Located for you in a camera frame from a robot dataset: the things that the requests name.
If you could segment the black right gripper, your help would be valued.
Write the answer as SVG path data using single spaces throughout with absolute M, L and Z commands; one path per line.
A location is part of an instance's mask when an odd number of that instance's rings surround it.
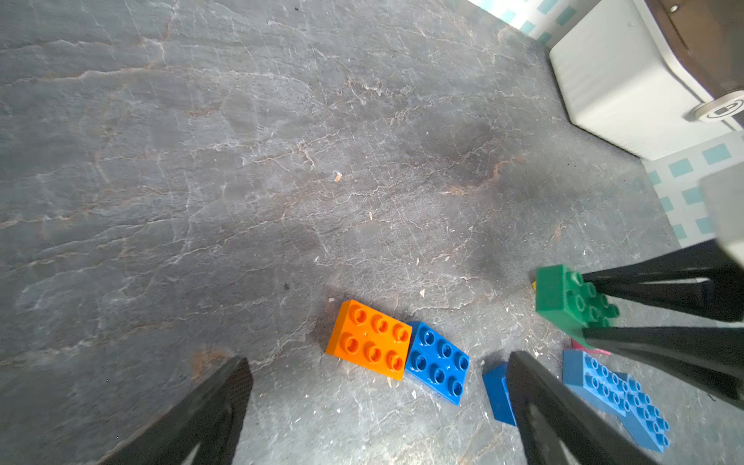
M 701 180 L 715 238 L 583 275 L 601 294 L 723 323 L 743 321 L 743 166 Z M 743 408 L 741 327 L 589 327 L 590 347 L 636 360 Z

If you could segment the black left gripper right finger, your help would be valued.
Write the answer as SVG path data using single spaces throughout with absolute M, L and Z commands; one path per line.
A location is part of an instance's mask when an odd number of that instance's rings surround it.
M 525 351 L 509 358 L 511 406 L 529 464 L 652 464 Z

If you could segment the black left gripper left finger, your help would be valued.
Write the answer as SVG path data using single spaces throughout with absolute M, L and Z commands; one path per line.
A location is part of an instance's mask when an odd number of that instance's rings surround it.
M 235 356 L 104 464 L 231 464 L 253 377 L 246 358 Z

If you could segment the green lego brick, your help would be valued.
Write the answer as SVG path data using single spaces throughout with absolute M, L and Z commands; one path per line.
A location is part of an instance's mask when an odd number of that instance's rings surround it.
M 585 282 L 579 272 L 565 265 L 538 269 L 536 293 L 537 313 L 586 348 L 591 346 L 583 329 L 611 327 L 620 314 L 593 283 Z

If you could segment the dark blue lego brick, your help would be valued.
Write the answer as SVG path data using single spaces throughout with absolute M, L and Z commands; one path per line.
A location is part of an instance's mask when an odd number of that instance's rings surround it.
M 406 373 L 459 406 L 469 368 L 470 356 L 423 322 L 408 322 L 412 336 Z

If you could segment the orange lego brick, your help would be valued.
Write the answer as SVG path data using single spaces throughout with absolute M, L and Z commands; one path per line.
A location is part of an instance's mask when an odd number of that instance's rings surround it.
M 356 300 L 342 303 L 325 352 L 393 380 L 405 374 L 411 326 Z

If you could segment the light blue lego brick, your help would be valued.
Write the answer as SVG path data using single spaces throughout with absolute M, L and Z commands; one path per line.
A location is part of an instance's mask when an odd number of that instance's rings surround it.
M 637 380 L 627 373 L 618 373 L 618 377 L 628 383 L 626 399 L 631 405 L 630 412 L 621 420 L 622 424 L 638 446 L 664 453 L 670 447 L 670 440 L 666 436 L 670 424 L 652 404 Z
M 563 352 L 562 379 L 576 395 L 604 413 L 625 418 L 631 410 L 629 384 L 585 352 Z

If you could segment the pink lego brick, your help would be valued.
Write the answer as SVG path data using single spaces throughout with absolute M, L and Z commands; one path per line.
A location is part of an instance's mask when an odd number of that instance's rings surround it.
M 598 355 L 610 355 L 610 352 L 602 350 L 602 349 L 595 349 L 595 348 L 588 348 L 580 343 L 578 343 L 576 340 L 571 340 L 571 348 L 573 350 L 578 350 L 581 352 L 585 352 L 586 354 L 592 355 L 592 356 L 598 356 Z

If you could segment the white storage box brown lid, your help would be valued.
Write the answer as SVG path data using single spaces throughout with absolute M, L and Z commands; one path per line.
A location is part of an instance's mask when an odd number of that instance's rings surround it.
M 604 0 L 549 58 L 571 122 L 639 158 L 743 129 L 740 1 Z

